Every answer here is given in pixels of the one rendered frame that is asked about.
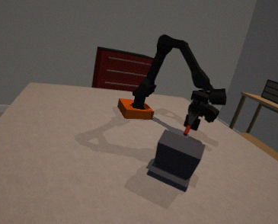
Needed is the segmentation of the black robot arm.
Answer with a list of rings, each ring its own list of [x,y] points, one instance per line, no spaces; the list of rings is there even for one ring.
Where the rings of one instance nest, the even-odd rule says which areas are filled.
[[[134,102],[132,103],[133,108],[143,109],[145,103],[145,97],[148,97],[152,92],[155,92],[156,77],[159,73],[159,69],[168,55],[168,53],[173,49],[180,49],[181,54],[183,55],[187,65],[191,71],[191,78],[193,84],[196,88],[202,88],[203,90],[198,90],[209,95],[209,102],[214,105],[225,105],[226,104],[226,92],[225,88],[222,89],[213,89],[213,86],[210,84],[210,80],[207,75],[200,68],[198,62],[195,59],[194,54],[192,53],[188,43],[183,40],[176,40],[172,37],[169,37],[166,34],[163,34],[159,37],[157,43],[157,53],[153,59],[153,63],[149,69],[149,72],[144,78],[139,87],[133,91],[133,96],[135,96]],[[205,121],[213,122],[219,115],[219,110],[214,106],[210,105],[209,102],[204,105],[205,110],[202,117],[205,117]]]

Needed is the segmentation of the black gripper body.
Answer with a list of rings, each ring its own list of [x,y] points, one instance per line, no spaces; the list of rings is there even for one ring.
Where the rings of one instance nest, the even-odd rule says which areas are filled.
[[[198,107],[201,107],[201,108],[203,108],[205,110],[204,105],[208,103],[209,95],[206,94],[206,93],[203,93],[201,91],[194,91],[192,93],[192,96],[191,96],[190,99],[193,100],[193,102],[191,102],[190,104],[198,106]],[[184,126],[187,127],[187,121],[186,120],[184,122]],[[194,124],[191,127],[191,129],[192,130],[197,130],[198,126],[199,126],[199,123],[198,124]]]

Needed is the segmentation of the dark grey square panel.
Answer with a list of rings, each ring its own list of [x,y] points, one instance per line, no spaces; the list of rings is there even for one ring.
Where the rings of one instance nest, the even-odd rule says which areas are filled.
[[[165,130],[148,176],[186,192],[206,145]]]

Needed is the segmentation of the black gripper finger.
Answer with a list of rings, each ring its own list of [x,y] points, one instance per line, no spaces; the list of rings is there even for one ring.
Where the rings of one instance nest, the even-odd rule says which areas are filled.
[[[188,126],[192,126],[198,116],[203,115],[204,109],[192,104],[189,104],[188,107]]]
[[[187,124],[188,124],[188,114],[187,114],[187,116],[186,116],[186,121],[187,121]],[[193,123],[193,125],[194,125],[194,124],[200,123],[200,121],[201,121],[201,120],[197,118],[197,119],[195,120],[195,122]],[[193,125],[192,125],[192,126],[193,126]],[[191,126],[191,127],[192,127],[192,126]],[[190,128],[191,128],[191,127],[190,127]]]

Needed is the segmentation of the dark red peg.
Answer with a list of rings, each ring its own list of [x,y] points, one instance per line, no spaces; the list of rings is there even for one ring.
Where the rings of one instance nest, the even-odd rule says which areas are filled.
[[[188,134],[189,130],[190,130],[190,126],[188,126],[188,124],[187,124],[187,128],[184,131],[184,135],[185,136]]]

